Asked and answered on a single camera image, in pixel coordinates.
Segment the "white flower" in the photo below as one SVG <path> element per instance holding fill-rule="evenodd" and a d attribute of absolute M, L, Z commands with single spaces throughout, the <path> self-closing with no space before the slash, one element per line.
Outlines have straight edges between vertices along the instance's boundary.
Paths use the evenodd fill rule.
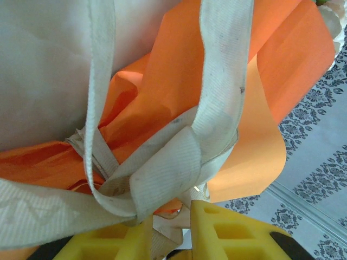
<path fill-rule="evenodd" d="M 347 1 L 330 0 L 318 7 L 333 39 L 335 57 L 342 50 L 344 44 L 344 28 L 347 25 Z"/>

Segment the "yellow foam block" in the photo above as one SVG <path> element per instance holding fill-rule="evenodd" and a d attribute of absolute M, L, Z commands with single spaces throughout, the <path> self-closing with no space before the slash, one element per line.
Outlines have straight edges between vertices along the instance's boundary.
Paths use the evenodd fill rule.
<path fill-rule="evenodd" d="M 290 235 L 273 225 L 200 200 L 190 222 L 193 259 L 291 260 L 270 233 Z"/>
<path fill-rule="evenodd" d="M 138 226 L 122 224 L 74 236 L 54 260 L 144 260 L 150 259 L 152 221 Z"/>

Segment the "white webbing strap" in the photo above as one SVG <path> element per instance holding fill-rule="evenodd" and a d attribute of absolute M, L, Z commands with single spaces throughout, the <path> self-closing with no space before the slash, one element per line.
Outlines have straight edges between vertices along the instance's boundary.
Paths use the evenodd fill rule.
<path fill-rule="evenodd" d="M 66 141 L 75 149 L 75 151 L 83 157 L 85 129 L 76 130 L 76 133 L 66 139 Z M 119 163 L 114 157 L 111 149 L 108 147 L 105 139 L 102 137 L 99 129 L 95 130 L 93 140 L 93 158 L 94 168 L 98 173 L 107 180 L 118 168 Z M 126 187 L 120 187 L 120 190 L 125 190 Z"/>
<path fill-rule="evenodd" d="M 180 116 L 183 120 L 179 124 L 164 127 L 97 191 L 93 185 L 93 139 L 111 75 L 115 19 L 113 0 L 89 0 L 92 64 L 83 160 L 93 196 L 1 179 L 0 250 L 42 244 L 132 219 L 139 222 L 175 197 L 181 197 L 189 207 L 193 189 L 181 194 L 211 178 L 235 141 L 252 6 L 252 0 L 202 0 L 200 27 L 205 61 L 198 112 L 192 109 Z M 122 177 L 130 177 L 131 192 L 115 196 L 114 187 Z M 137 178 L 145 178 L 145 185 Z M 166 247 L 160 241 L 157 245 Z"/>

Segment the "fabric strap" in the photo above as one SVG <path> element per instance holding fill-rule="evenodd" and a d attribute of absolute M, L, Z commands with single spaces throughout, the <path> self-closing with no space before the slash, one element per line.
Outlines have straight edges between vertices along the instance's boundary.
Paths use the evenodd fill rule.
<path fill-rule="evenodd" d="M 121 165 L 105 166 L 105 160 L 101 168 L 106 169 L 108 179 L 99 190 L 93 185 L 93 158 L 109 153 L 95 153 L 93 146 L 96 138 L 102 142 L 96 130 L 111 75 L 115 14 L 113 0 L 89 0 L 87 6 L 92 63 L 83 161 L 93 196 L 0 179 L 0 250 L 43 244 L 129 220 L 140 223 L 178 197 L 184 203 L 179 216 L 156 217 L 154 259 L 158 252 L 182 242 L 182 227 L 187 225 L 183 220 L 191 200 L 207 198 L 205 182 L 219 170 L 236 143 L 253 0 L 202 0 L 205 59 L 198 108 L 181 115 L 180 123 L 168 124 Z M 128 183 L 129 190 L 117 190 L 120 182 Z M 175 235 L 170 237 L 167 232 L 173 229 Z M 163 236 L 170 238 L 165 242 Z"/>

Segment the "yellow plastic object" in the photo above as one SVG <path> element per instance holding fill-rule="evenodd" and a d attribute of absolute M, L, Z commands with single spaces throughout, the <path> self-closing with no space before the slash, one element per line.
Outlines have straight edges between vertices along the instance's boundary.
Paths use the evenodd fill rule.
<path fill-rule="evenodd" d="M 273 225 L 200 200 L 190 222 L 193 259 L 291 260 L 269 233 L 290 235 Z"/>
<path fill-rule="evenodd" d="M 74 236 L 54 260 L 150 259 L 153 218 L 138 226 L 122 224 Z"/>

